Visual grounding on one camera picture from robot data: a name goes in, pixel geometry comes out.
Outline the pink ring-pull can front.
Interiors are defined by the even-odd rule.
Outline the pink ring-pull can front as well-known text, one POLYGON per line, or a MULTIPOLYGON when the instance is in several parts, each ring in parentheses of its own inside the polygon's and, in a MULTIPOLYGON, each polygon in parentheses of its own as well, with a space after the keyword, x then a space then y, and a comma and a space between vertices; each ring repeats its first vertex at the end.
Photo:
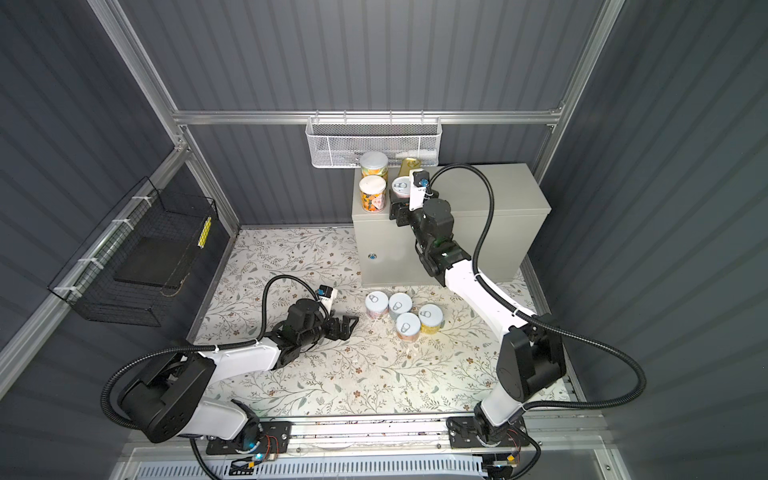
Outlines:
POLYGON ((400 176, 395 178, 391 185, 392 201, 408 201, 410 199, 410 191, 411 179, 409 176, 400 176))

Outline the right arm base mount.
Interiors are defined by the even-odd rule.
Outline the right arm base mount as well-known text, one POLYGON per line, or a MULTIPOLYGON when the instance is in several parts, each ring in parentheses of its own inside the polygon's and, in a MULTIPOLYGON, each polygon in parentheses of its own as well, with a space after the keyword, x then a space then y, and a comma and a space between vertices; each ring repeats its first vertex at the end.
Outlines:
POLYGON ((522 420, 489 426, 475 417, 452 416, 446 419, 446 427, 453 449, 505 448, 517 451, 530 445, 523 435, 525 424, 522 420))

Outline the green yellow plastic-lid can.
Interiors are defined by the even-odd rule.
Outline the green yellow plastic-lid can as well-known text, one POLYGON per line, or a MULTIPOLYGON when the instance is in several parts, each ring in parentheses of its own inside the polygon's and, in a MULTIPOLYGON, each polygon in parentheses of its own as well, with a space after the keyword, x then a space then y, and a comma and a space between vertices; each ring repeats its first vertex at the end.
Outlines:
POLYGON ((388 157, 380 151, 368 151, 360 156, 359 165, 362 177, 378 176, 388 180, 388 157))

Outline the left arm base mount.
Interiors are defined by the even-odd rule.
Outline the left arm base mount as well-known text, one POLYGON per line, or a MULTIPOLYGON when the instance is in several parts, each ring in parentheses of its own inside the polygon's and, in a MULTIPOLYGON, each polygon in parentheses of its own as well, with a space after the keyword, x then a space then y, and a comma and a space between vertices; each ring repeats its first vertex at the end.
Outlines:
POLYGON ((287 452, 293 424, 288 421, 261 422, 258 427, 246 425, 233 440, 210 440, 205 453, 216 455, 279 455, 287 452))

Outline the orange label plastic-lid can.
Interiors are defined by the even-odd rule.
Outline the orange label plastic-lid can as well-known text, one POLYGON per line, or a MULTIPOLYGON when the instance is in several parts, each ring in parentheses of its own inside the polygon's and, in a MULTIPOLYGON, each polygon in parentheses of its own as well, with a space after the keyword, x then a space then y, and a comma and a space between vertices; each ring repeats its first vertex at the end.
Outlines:
POLYGON ((367 212, 380 212, 385 207, 386 180, 378 175, 364 176, 359 184, 362 208, 367 212))

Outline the gold rectangular tin can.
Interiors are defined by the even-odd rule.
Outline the gold rectangular tin can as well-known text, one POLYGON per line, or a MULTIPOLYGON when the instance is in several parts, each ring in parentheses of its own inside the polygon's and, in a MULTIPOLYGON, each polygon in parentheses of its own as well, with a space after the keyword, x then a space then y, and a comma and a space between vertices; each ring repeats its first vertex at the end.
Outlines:
POLYGON ((421 167, 421 161, 417 158, 408 157, 402 160, 398 176, 408 177, 410 172, 419 169, 421 167))

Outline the pink label can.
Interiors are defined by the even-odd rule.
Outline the pink label can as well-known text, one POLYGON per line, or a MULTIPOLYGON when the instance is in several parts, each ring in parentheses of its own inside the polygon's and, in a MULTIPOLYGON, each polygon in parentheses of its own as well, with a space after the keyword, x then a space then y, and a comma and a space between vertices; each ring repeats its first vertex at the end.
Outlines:
POLYGON ((365 308, 367 316, 378 319, 388 314, 389 297, 383 291, 371 291, 365 296, 365 308))

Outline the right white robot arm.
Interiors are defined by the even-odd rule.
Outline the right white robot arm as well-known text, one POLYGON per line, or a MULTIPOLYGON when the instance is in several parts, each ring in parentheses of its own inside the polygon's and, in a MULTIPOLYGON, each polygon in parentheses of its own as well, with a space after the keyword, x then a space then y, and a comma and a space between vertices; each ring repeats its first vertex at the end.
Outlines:
POLYGON ((412 209, 407 199, 391 203, 389 218, 408 226, 427 274, 463 299, 498 337, 497 385, 474 410, 478 440, 494 443, 499 431, 519 421, 534 394, 566 373, 562 337, 533 324, 538 316, 509 297, 477 266, 453 236, 449 203, 433 198, 412 209))

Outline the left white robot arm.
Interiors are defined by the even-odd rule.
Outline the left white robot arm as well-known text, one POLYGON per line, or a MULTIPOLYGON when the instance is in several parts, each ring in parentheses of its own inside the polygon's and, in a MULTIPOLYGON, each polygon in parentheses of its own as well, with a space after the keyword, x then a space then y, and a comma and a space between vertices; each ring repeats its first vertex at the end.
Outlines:
POLYGON ((346 341, 359 319, 334 316, 325 297, 301 299, 259 340, 167 348, 121 367, 107 382, 101 406, 116 424, 139 430, 153 443, 173 437, 212 437, 240 453, 267 439, 258 415, 239 400, 207 396, 223 380, 283 368, 323 339, 346 341))

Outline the salmon label can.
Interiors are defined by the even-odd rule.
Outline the salmon label can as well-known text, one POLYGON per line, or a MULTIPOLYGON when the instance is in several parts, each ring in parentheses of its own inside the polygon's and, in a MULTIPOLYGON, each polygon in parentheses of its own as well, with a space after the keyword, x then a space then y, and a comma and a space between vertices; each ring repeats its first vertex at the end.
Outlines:
POLYGON ((395 332, 402 341, 416 341, 421 332, 420 318, 410 312, 399 315, 395 321, 395 332))

